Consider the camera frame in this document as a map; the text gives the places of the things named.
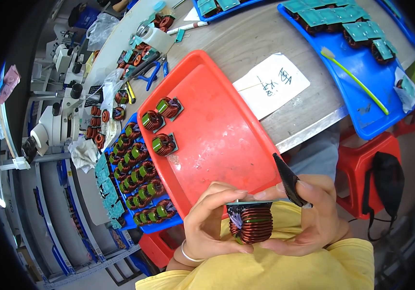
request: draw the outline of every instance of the blue pliers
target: blue pliers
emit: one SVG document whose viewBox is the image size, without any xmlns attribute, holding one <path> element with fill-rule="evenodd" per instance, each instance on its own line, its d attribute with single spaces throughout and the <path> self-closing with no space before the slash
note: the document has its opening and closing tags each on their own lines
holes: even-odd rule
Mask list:
<svg viewBox="0 0 415 290">
<path fill-rule="evenodd" d="M 162 69 L 164 70 L 164 77 L 167 76 L 167 74 L 169 73 L 169 68 L 168 68 L 168 63 L 167 63 L 167 55 L 162 54 L 161 57 L 156 60 L 153 61 L 152 63 L 150 63 L 149 65 L 147 65 L 144 69 L 141 70 L 141 72 L 135 76 L 133 79 L 142 79 L 144 81 L 147 81 L 148 84 L 146 85 L 146 91 L 149 91 L 149 89 L 151 88 L 151 85 L 153 84 L 153 81 L 157 80 L 157 73 L 159 72 L 159 69 L 161 68 L 162 65 Z M 156 67 L 153 71 L 153 73 L 151 74 L 150 77 L 146 77 L 145 74 L 153 67 Z"/>
</svg>

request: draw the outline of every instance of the pink paper note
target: pink paper note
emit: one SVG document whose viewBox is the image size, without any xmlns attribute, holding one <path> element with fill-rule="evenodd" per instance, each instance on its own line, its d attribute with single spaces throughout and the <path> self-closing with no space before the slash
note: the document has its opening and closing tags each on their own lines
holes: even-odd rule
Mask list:
<svg viewBox="0 0 415 290">
<path fill-rule="evenodd" d="M 0 89 L 0 104 L 6 101 L 20 81 L 21 76 L 17 72 L 16 65 L 12 65 L 3 78 L 3 85 Z"/>
</svg>

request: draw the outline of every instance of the workbench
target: workbench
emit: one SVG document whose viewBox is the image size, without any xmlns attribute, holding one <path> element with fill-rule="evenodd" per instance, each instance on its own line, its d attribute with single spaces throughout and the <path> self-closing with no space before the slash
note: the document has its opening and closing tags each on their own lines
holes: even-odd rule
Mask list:
<svg viewBox="0 0 415 290">
<path fill-rule="evenodd" d="M 386 38 L 397 48 L 402 67 L 408 68 L 415 60 L 415 48 L 396 23 L 374 0 L 356 2 L 372 16 L 373 21 L 378 22 Z M 280 1 L 266 1 L 261 5 L 252 5 L 228 18 L 213 21 L 209 26 L 187 30 L 183 40 L 172 46 L 167 58 L 171 70 L 189 52 L 205 50 L 232 83 L 276 52 L 289 58 L 310 81 L 310 87 L 260 120 L 278 150 L 283 153 L 343 119 L 348 112 L 328 69 L 305 38 L 278 12 L 278 3 Z M 176 8 L 177 19 L 171 29 L 190 23 L 183 19 L 192 7 L 193 2 L 187 0 Z M 84 84 L 85 90 L 95 84 L 93 76 L 97 71 L 106 68 L 110 72 L 115 69 L 118 56 L 122 50 L 128 49 L 130 30 L 136 30 L 136 27 L 130 27 L 132 16 L 135 17 L 135 14 L 124 16 L 100 50 Z M 126 118 L 122 124 L 127 123 L 162 79 L 158 78 L 150 91 L 146 91 L 146 82 L 130 81 L 136 103 L 127 105 Z M 96 191 L 98 196 L 98 190 L 89 183 L 81 182 L 80 186 L 82 192 Z"/>
</svg>

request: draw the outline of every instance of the microscope focus knob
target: microscope focus knob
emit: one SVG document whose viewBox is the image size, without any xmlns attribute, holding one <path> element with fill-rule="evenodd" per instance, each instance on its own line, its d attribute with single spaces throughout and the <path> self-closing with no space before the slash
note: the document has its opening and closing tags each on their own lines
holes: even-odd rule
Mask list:
<svg viewBox="0 0 415 290">
<path fill-rule="evenodd" d="M 71 90 L 71 98 L 78 99 L 80 98 L 80 95 L 82 94 L 82 85 L 81 84 L 75 84 L 72 86 Z"/>
<path fill-rule="evenodd" d="M 53 116 L 56 117 L 57 115 L 59 115 L 60 114 L 60 109 L 61 109 L 61 104 L 58 103 L 58 102 L 55 102 L 53 104 L 53 108 L 51 110 L 51 113 L 53 114 Z"/>
</svg>

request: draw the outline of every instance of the red plastic tray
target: red plastic tray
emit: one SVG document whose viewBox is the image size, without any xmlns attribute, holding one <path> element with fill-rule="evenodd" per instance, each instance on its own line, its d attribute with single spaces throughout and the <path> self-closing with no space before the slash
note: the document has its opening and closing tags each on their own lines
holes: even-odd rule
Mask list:
<svg viewBox="0 0 415 290">
<path fill-rule="evenodd" d="M 177 97 L 184 110 L 155 134 L 141 117 L 156 110 L 161 97 Z M 138 110 L 147 144 L 173 133 L 178 150 L 167 157 L 149 154 L 164 186 L 185 218 L 211 181 L 223 181 L 255 194 L 281 182 L 272 154 L 275 145 L 232 83 L 202 50 L 189 53 L 170 71 Z"/>
</svg>

